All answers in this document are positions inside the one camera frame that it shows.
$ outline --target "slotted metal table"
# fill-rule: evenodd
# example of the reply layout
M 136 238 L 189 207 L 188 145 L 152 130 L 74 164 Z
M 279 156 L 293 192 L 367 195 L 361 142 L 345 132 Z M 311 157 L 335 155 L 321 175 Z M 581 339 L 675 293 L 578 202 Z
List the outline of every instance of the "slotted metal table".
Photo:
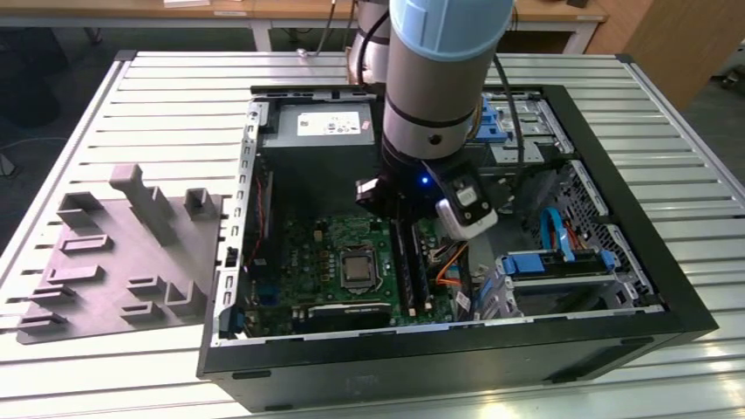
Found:
M 505 55 L 502 62 L 515 85 L 566 87 L 719 330 L 590 382 L 285 415 L 745 415 L 742 186 L 635 65 L 613 56 Z M 343 84 L 343 65 L 341 54 L 279 52 L 138 52 L 116 60 L 0 258 L 0 417 L 246 414 L 194 376 L 201 326 L 28 347 L 13 328 L 60 233 L 64 193 L 120 197 L 105 183 L 112 166 L 138 162 L 166 196 L 206 187 L 230 209 L 249 87 Z M 493 68 L 487 83 L 498 83 Z

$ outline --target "blue cable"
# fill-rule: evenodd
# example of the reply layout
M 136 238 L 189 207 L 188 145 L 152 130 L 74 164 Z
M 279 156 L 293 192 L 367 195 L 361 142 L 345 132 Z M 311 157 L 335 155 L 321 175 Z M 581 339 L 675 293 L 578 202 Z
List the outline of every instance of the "blue cable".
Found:
M 574 262 L 574 253 L 571 252 L 571 245 L 569 244 L 569 232 L 561 221 L 561 214 L 554 207 L 545 207 L 539 213 L 539 241 L 543 249 L 553 249 L 550 245 L 550 236 L 547 234 L 547 219 L 554 225 L 554 232 L 557 235 L 558 249 L 563 253 L 566 262 Z

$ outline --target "black computer chassis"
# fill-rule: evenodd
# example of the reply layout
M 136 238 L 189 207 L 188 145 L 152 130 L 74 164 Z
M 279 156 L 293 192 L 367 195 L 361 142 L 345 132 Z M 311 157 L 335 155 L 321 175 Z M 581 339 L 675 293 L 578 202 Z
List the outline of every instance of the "black computer chassis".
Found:
M 666 310 L 236 347 L 209 346 L 212 322 L 206 316 L 197 376 L 212 380 L 251 412 L 589 380 L 642 354 L 682 344 L 717 328 L 565 88 L 511 88 L 541 92 L 609 207 L 607 223 L 621 228 Z M 283 86 L 254 87 L 253 91 L 299 96 L 318 90 L 354 89 L 358 87 Z M 486 86 L 483 91 L 501 89 Z M 212 313 L 214 287 L 208 304 Z

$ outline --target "motherboard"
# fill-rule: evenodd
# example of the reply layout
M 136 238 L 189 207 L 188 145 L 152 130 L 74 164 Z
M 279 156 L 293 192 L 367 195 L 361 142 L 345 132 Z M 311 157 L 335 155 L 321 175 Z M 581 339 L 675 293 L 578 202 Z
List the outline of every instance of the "motherboard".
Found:
M 434 225 L 418 222 L 422 250 L 437 246 Z M 446 290 L 434 292 L 431 310 L 409 316 L 399 309 L 387 223 L 370 216 L 326 216 L 287 220 L 282 226 L 279 275 L 257 285 L 262 336 L 302 333 L 301 316 L 335 307 L 386 310 L 387 326 L 447 322 L 453 319 Z

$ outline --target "green circuit board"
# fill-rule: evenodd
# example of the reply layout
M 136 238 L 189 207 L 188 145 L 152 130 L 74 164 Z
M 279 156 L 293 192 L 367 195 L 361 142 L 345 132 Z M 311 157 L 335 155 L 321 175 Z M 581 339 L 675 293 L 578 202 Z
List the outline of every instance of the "green circuit board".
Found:
M 437 245 L 434 225 L 418 223 L 421 246 Z M 374 250 L 377 282 L 365 292 L 342 287 L 341 258 L 347 251 Z M 401 312 L 398 284 L 391 260 L 387 223 L 369 216 L 329 216 L 289 220 L 283 224 L 279 278 L 263 285 L 259 294 L 274 294 L 258 309 L 263 336 L 291 334 L 291 307 L 318 304 L 386 303 L 391 306 L 390 326 L 441 323 L 451 320 L 446 292 L 435 293 L 433 309 L 417 316 Z

